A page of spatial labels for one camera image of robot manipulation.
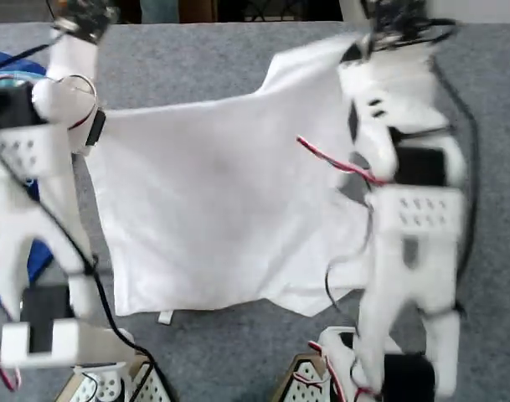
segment red wire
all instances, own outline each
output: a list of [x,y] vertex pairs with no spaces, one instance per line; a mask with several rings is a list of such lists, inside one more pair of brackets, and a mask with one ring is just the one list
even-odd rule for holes
[[13,384],[13,382],[9,379],[7,372],[2,368],[2,366],[0,364],[0,379],[2,379],[5,387],[11,392],[18,391],[18,389],[20,389],[20,384],[22,383],[22,379],[20,378],[20,372],[18,371],[18,369],[14,370],[14,373],[15,373],[15,377],[14,377],[14,384]]
[[384,181],[375,178],[370,172],[360,168],[359,166],[353,163],[342,163],[337,161],[336,159],[333,159],[332,157],[329,157],[328,155],[314,147],[309,141],[307,141],[303,137],[298,137],[297,142],[299,142],[306,149],[312,152],[313,155],[319,157],[320,159],[323,159],[324,161],[328,162],[330,165],[332,165],[334,168],[338,170],[341,170],[346,173],[356,173],[362,176],[365,180],[368,180],[369,182],[379,186],[385,184]]
[[[309,341],[308,346],[315,351],[317,351],[319,354],[322,354],[322,347],[318,345],[316,342]],[[340,382],[338,381],[337,374],[335,373],[334,369],[332,368],[331,362],[329,362],[329,359],[327,356],[325,356],[325,363],[327,365],[327,369],[329,370],[329,373],[331,374],[331,377],[333,381],[335,382],[335,385],[337,386],[337,396],[339,402],[346,402],[346,397],[344,396],[344,392],[342,389],[342,385],[340,385]]]

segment blue fabric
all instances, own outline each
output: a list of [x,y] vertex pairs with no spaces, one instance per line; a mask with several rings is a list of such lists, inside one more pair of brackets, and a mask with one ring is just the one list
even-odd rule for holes
[[[5,61],[11,57],[10,54],[0,52],[0,63],[2,61]],[[40,65],[39,63],[35,63],[31,60],[19,60],[14,63],[11,63],[10,65],[6,65],[2,69],[0,69],[0,72],[7,72],[7,71],[22,71],[26,73],[32,73],[36,75],[46,75],[46,69]]]
[[[10,54],[0,52],[0,62],[8,59],[9,57],[11,57]],[[19,60],[16,63],[12,63],[0,69],[0,73],[2,72],[18,72],[18,75],[22,76],[23,78],[38,78],[46,74],[46,69],[42,65],[37,64],[31,60]],[[13,82],[11,80],[0,80],[0,86],[7,86],[12,84]],[[31,180],[29,181],[28,185],[29,192],[33,197],[38,199],[39,186],[37,182]],[[35,240],[33,242],[28,258],[28,277],[30,282],[35,281],[39,277],[43,268],[50,263],[52,258],[52,253],[50,253],[50,250],[45,243],[40,240]]]

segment white plastic part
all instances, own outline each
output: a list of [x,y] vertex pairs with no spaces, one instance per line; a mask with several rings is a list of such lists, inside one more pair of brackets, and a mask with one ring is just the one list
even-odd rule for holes
[[[425,316],[425,328],[438,393],[449,395],[455,388],[459,317],[450,309],[456,299],[463,201],[455,188],[391,185],[373,191],[375,263],[360,304],[355,350],[375,392],[384,380],[385,338],[408,302],[430,315],[446,312]],[[411,249],[414,256],[408,259]]]
[[371,89],[355,96],[361,119],[375,120],[404,134],[448,127],[448,120],[436,108],[418,97]]
[[[96,400],[100,402],[113,402],[117,400],[119,396],[121,396],[121,391],[123,389],[121,385],[122,379],[125,394],[124,398],[121,398],[121,400],[128,402],[132,393],[135,392],[139,383],[141,383],[143,375],[145,375],[148,370],[148,366],[146,364],[142,365],[136,377],[129,383],[129,386],[126,386],[129,377],[120,375],[118,370],[111,369],[112,368],[109,367],[106,368],[105,371],[95,371],[93,373],[86,371],[90,377],[98,382],[99,386],[95,394]],[[88,378],[83,378],[80,387],[78,387],[70,398],[70,402],[87,402],[91,395],[93,395],[94,391],[95,383]],[[167,394],[155,370],[151,372],[147,381],[143,385],[142,390],[137,396],[136,402],[171,402],[171,398]]]
[[[80,221],[67,130],[63,125],[0,130],[0,154],[21,179],[37,178],[41,202],[58,218],[88,259],[90,243]],[[83,261],[27,193],[0,163],[0,299],[10,317],[20,316],[22,291],[28,286],[26,261],[33,239],[42,239],[70,275],[70,302],[77,317],[91,317],[97,305],[95,282]]]
[[[328,327],[320,334],[318,343],[322,346],[322,353],[329,359],[329,362],[331,363],[332,368],[343,387],[346,400],[353,401],[357,392],[357,387],[351,380],[349,373],[356,355],[353,349],[344,345],[340,338],[340,334],[343,332],[352,333],[354,335],[353,345],[357,343],[355,328],[353,327]],[[396,342],[389,336],[384,339],[383,348],[384,353],[402,353]],[[368,381],[364,376],[360,362],[356,364],[355,369],[353,370],[353,379],[358,384],[368,388]],[[374,399],[368,395],[363,395],[361,398],[363,401],[374,401]]]
[[88,153],[85,143],[98,108],[96,88],[89,79],[69,76],[61,81],[40,80],[33,86],[32,102],[46,121],[69,129],[72,153]]
[[7,369],[70,367],[104,362],[130,363],[135,357],[109,329],[92,327],[75,318],[54,321],[51,353],[28,353],[29,324],[3,326],[1,365]]
[[[61,34],[52,30],[52,38]],[[50,62],[46,76],[53,80],[61,80],[68,75],[84,75],[90,80],[95,79],[98,46],[75,36],[64,34],[50,47]]]
[[434,52],[435,46],[417,44],[375,52],[368,61],[342,63],[339,74],[344,93],[384,90],[433,106],[437,81],[430,72],[430,58]]
[[387,126],[379,121],[361,121],[354,145],[375,178],[389,181],[394,177],[398,159]]
[[101,402],[114,402],[121,395],[123,381],[121,380],[119,371],[116,370],[115,367],[108,366],[105,367],[105,370],[96,371],[94,373],[89,370],[81,370],[81,372],[86,373],[95,381],[84,376],[80,387],[78,387],[76,392],[72,395],[72,398],[70,398],[70,402],[94,402],[96,400]]

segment perforated bracket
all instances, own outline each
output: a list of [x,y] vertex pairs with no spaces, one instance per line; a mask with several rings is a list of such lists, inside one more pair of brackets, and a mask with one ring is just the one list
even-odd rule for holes
[[459,238],[463,194],[457,188],[390,185],[370,199],[378,232]]

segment mounting holes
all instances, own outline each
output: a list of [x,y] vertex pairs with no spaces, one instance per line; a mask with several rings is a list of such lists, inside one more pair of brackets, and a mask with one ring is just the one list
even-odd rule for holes
[[385,116],[386,114],[387,114],[386,111],[375,111],[374,113],[372,113],[372,116],[377,119],[378,117]]

